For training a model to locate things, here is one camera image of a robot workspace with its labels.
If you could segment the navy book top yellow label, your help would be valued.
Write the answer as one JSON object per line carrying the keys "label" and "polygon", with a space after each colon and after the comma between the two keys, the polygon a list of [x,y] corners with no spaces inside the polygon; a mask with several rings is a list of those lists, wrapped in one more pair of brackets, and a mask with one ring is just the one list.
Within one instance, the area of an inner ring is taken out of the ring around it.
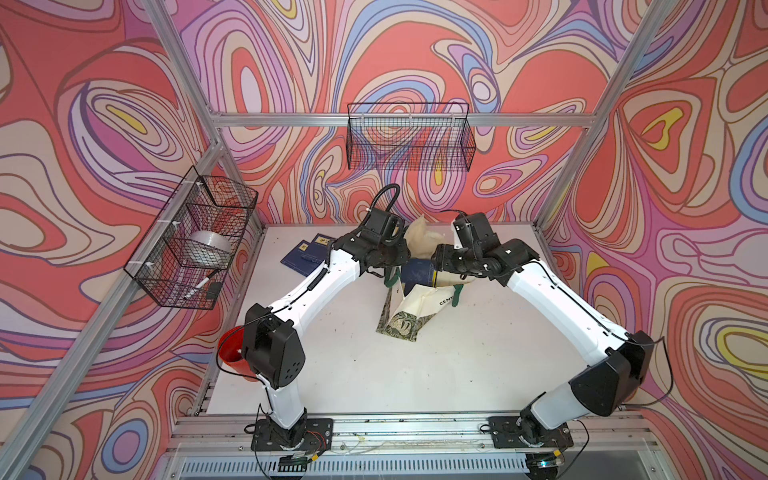
{"label": "navy book top yellow label", "polygon": [[310,242],[306,254],[316,263],[323,263],[327,260],[334,241],[334,237],[318,233]]}

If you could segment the cream canvas bag green handles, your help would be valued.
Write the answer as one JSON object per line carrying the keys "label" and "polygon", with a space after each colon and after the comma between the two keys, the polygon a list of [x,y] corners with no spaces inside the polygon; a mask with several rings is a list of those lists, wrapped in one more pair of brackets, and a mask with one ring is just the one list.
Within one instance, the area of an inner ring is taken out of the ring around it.
{"label": "cream canvas bag green handles", "polygon": [[415,342],[427,323],[447,307],[459,305],[464,286],[473,280],[438,271],[431,261],[445,235],[418,217],[405,232],[411,258],[386,282],[388,293],[376,332]]}

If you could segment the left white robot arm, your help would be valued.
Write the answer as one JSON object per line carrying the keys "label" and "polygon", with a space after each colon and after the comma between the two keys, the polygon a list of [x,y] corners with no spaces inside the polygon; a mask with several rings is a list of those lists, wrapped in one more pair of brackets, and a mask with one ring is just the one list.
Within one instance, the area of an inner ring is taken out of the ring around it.
{"label": "left white robot arm", "polygon": [[405,232],[402,217],[373,208],[360,225],[331,243],[325,260],[295,289],[267,307],[249,308],[241,356],[265,384],[275,426],[290,431],[303,422],[306,409],[296,381],[306,363],[302,337],[311,322],[363,274],[407,263]]}

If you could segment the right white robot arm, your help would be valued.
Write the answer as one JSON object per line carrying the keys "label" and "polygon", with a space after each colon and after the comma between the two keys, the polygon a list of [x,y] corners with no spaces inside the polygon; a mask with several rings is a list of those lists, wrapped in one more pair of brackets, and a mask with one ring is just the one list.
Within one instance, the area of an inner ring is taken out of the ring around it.
{"label": "right white robot arm", "polygon": [[588,414],[612,415],[643,383],[655,349],[645,332],[628,332],[575,294],[520,239],[501,242],[483,213],[458,213],[453,245],[437,246],[436,270],[497,281],[535,307],[575,347],[585,368],[532,400],[518,431],[531,444]]}

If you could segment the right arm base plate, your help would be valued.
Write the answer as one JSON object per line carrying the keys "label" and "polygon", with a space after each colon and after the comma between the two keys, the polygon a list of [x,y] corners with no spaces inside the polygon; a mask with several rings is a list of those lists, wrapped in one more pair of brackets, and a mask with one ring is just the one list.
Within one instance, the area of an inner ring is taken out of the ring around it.
{"label": "right arm base plate", "polygon": [[483,429],[490,434],[496,449],[566,450],[574,446],[574,440],[566,423],[553,430],[534,430],[534,440],[526,437],[519,416],[488,417]]}

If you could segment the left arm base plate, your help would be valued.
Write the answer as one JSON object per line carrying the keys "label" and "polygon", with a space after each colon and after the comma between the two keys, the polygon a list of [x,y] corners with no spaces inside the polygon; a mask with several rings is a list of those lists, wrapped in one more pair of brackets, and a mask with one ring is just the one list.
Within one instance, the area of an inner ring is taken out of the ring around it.
{"label": "left arm base plate", "polygon": [[322,453],[332,447],[334,420],[332,418],[300,419],[294,427],[284,429],[269,417],[258,420],[252,432],[254,452]]}

